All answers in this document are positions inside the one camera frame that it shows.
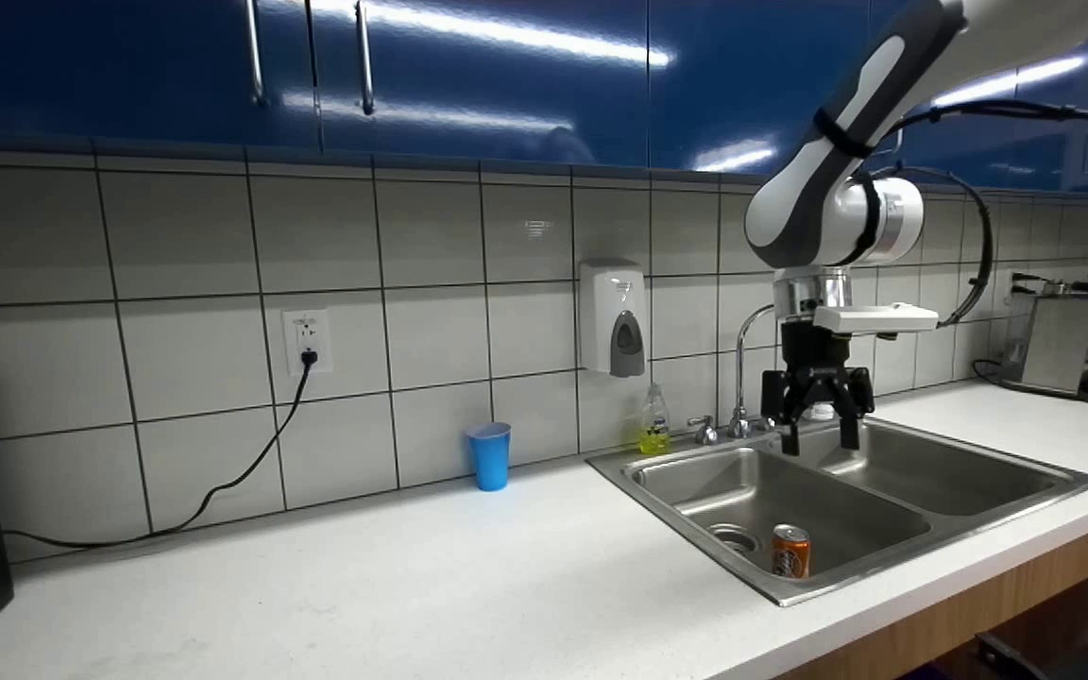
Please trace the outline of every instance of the wall-mounted dispenser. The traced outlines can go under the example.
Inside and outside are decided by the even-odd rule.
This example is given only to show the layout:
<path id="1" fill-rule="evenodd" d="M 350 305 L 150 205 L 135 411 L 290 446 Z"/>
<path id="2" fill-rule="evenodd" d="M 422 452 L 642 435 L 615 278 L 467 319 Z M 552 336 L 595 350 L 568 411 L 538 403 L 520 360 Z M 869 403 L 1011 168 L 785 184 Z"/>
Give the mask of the wall-mounted dispenser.
<path id="1" fill-rule="evenodd" d="M 587 261 L 578 334 L 591 374 L 645 374 L 649 301 L 642 270 L 627 261 Z"/>

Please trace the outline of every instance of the white countertop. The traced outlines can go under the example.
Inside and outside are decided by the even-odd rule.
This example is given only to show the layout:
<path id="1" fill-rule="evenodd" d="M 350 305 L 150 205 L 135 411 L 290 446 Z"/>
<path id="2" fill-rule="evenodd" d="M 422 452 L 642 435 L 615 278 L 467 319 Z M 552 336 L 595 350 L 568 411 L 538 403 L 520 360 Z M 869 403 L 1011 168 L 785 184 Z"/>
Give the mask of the white countertop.
<path id="1" fill-rule="evenodd" d="M 962 385 L 879 421 L 1088 474 L 1088 403 Z M 18 574 L 0 680 L 773 675 L 1088 532 L 1088 492 L 773 608 L 587 464 Z"/>

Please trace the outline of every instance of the backsplash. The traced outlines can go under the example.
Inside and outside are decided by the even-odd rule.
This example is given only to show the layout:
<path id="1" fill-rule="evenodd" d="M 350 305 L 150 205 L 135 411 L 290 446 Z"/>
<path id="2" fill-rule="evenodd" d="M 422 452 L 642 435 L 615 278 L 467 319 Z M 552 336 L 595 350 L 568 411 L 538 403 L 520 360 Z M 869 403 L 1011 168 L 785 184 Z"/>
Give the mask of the backsplash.
<path id="1" fill-rule="evenodd" d="M 668 424 L 732 411 L 736 324 L 772 301 L 742 238 L 752 184 L 0 152 L 0 515 L 64 539 L 178 524 L 239 476 L 294 392 L 282 314 L 320 311 L 335 367 L 278 450 L 199 524 L 464 476 L 461 430 L 514 428 L 514 462 L 625 446 L 649 377 Z M 1088 199 L 998 197 L 998 288 L 958 329 L 855 340 L 878 392 L 969 377 L 1021 305 L 1010 272 L 1088 270 Z M 576 261 L 649 275 L 649 377 L 578 372 Z M 928 229 L 862 301 L 953 311 L 975 212 Z M 743 385 L 780 367 L 772 319 Z M 14 560 L 48 554 L 10 545 Z"/>

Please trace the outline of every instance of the stainless steel sink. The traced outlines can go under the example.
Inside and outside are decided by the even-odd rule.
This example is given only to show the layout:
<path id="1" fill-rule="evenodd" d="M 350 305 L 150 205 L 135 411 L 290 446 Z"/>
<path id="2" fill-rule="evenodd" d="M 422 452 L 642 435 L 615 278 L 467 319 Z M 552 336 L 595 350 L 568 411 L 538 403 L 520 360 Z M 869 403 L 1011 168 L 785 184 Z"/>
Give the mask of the stainless steel sink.
<path id="1" fill-rule="evenodd" d="M 754 584 L 794 603 L 935 553 L 962 532 L 1088 487 L 1084 474 L 864 424 L 862 450 L 807 430 L 800 457 L 780 440 L 595 462 L 636 501 Z M 811 574 L 773 574 L 773 524 L 811 537 Z"/>

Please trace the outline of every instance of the electrical outlet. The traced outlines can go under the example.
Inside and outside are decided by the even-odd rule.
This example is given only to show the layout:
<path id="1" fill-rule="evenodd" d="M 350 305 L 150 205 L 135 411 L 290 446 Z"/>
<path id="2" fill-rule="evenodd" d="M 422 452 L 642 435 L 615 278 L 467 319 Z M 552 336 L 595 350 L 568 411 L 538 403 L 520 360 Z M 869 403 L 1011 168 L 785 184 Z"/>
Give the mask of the electrical outlet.
<path id="1" fill-rule="evenodd" d="M 290 377 L 301 377 L 301 350 L 319 350 L 315 374 L 333 374 L 333 336 L 324 311 L 286 311 L 282 345 Z"/>

